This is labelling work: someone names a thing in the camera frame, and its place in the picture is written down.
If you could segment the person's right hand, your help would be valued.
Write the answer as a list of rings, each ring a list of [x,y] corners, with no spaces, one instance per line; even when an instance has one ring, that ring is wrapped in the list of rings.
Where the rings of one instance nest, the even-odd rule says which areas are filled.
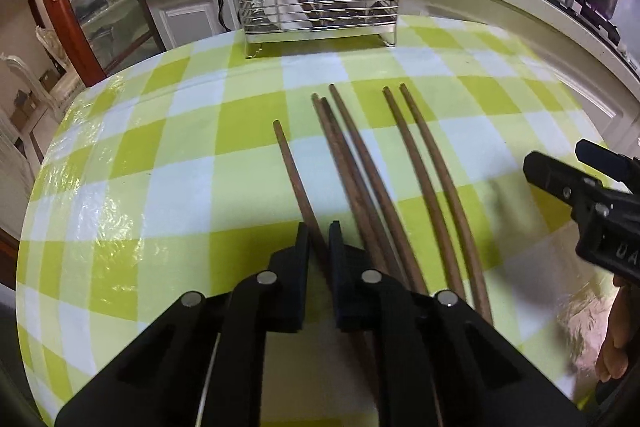
[[[613,285],[617,295],[608,314],[608,328],[596,363],[601,383],[624,376],[629,365],[627,348],[639,330],[639,287],[619,275],[614,275]]]

